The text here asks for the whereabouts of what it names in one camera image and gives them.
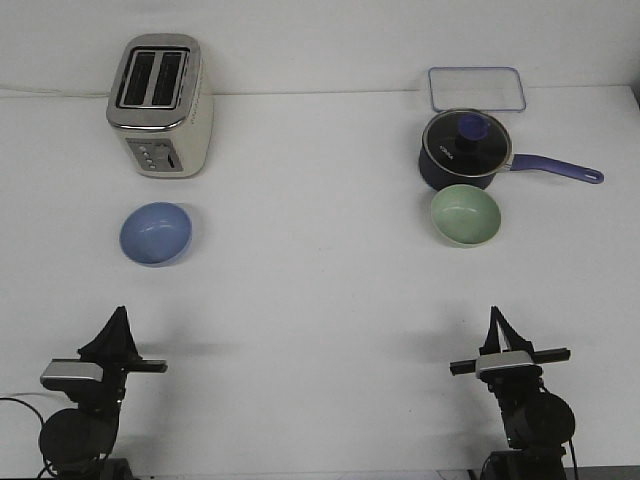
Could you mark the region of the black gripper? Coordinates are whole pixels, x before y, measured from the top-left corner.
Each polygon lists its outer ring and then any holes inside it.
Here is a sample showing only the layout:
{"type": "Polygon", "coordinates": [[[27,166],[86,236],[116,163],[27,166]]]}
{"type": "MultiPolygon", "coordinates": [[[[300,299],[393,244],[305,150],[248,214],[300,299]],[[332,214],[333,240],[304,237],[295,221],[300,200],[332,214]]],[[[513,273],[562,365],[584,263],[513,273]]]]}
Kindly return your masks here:
{"type": "MultiPolygon", "coordinates": [[[[78,350],[81,359],[141,359],[125,306],[118,306],[104,328],[78,350]]],[[[73,360],[64,393],[75,403],[116,403],[124,398],[131,373],[165,373],[165,360],[97,362],[73,360]]]]}
{"type": "MultiPolygon", "coordinates": [[[[538,391],[543,375],[542,365],[568,361],[571,357],[571,351],[566,347],[534,350],[533,343],[518,334],[503,315],[500,316],[498,322],[499,313],[500,311],[497,306],[491,307],[489,329],[484,344],[480,347],[480,355],[484,356],[501,352],[499,338],[500,323],[508,350],[529,353],[534,361],[534,365],[482,374],[481,378],[477,379],[485,383],[488,389],[498,398],[522,396],[530,391],[538,391]]],[[[449,364],[449,370],[453,376],[466,374],[473,374],[475,376],[476,359],[451,362],[449,364]]]]}

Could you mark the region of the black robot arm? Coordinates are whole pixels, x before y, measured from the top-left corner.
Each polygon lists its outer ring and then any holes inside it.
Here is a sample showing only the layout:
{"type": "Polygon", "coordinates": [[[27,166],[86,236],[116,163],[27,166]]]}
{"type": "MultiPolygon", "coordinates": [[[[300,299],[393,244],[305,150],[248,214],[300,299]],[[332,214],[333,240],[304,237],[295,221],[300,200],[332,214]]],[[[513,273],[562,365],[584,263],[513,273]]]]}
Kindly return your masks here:
{"type": "Polygon", "coordinates": [[[125,458],[112,451],[119,431],[126,381],[131,373],[164,373],[167,362],[145,360],[134,342],[128,312],[115,309],[77,359],[53,359],[41,385],[75,404],[54,413],[41,428],[38,445],[57,479],[132,479],[125,458]]]}
{"type": "Polygon", "coordinates": [[[569,404],[544,384],[544,364],[567,361],[566,348],[537,350],[496,306],[475,359],[452,362],[452,375],[472,374],[494,395],[509,448],[493,451],[480,479],[565,479],[566,454],[573,455],[575,415],[569,404]]]}

